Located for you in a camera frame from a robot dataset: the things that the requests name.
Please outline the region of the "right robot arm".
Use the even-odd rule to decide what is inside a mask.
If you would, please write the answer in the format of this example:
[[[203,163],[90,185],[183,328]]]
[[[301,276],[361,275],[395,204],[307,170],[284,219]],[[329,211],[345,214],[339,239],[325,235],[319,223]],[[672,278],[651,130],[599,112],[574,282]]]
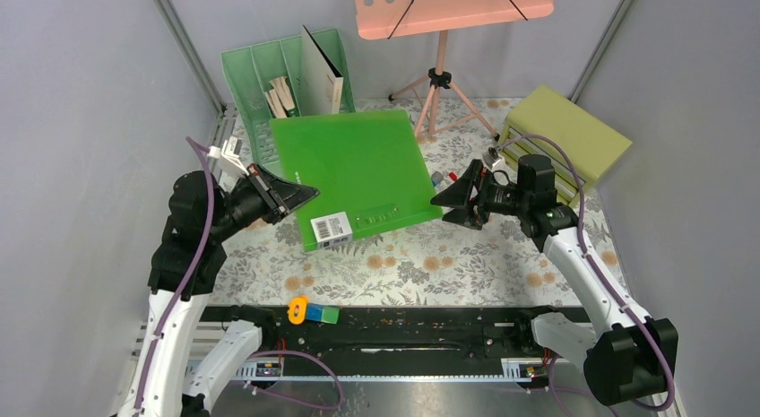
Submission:
[[[664,402],[650,408],[669,408],[675,400],[678,331],[667,318],[652,318],[613,282],[580,216],[558,202],[551,159],[524,155],[515,181],[502,185],[496,176],[474,160],[430,203],[447,208],[443,221],[472,230],[481,230],[493,213],[517,218],[523,234],[565,277],[592,324],[580,327],[559,312],[545,312],[515,329],[517,350],[535,356],[548,348],[573,363],[603,405],[639,404],[663,393]]]

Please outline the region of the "purple Treehouse book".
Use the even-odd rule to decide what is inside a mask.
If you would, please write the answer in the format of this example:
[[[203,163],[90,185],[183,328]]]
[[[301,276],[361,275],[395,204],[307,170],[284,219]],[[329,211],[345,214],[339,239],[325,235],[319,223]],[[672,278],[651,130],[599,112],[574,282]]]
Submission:
[[[266,91],[264,95],[274,117],[287,118],[289,116],[287,110],[283,107],[278,93],[275,89]]]

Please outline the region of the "white binder folder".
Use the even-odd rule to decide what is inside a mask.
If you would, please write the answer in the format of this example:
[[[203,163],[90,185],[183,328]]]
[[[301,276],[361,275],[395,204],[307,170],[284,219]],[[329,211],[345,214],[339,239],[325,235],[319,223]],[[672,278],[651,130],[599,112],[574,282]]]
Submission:
[[[343,75],[306,26],[301,29],[300,40],[301,115],[338,114],[341,108]]]

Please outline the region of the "green plastic folder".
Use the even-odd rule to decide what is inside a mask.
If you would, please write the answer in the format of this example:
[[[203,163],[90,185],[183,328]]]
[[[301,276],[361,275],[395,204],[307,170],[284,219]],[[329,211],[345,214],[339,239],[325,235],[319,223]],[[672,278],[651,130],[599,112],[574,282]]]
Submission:
[[[306,252],[442,216],[405,111],[274,118],[269,126],[282,176],[319,191],[296,211]]]

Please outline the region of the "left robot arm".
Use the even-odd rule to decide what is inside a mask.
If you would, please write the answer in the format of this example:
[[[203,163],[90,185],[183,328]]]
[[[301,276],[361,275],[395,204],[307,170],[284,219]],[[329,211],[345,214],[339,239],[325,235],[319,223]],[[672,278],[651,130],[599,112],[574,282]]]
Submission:
[[[230,191],[207,169],[175,181],[170,214],[151,258],[146,335],[118,415],[208,416],[245,360],[275,349],[273,313],[242,306],[201,363],[186,369],[194,333],[227,259],[224,242],[256,221],[281,222],[318,194],[257,164]]]

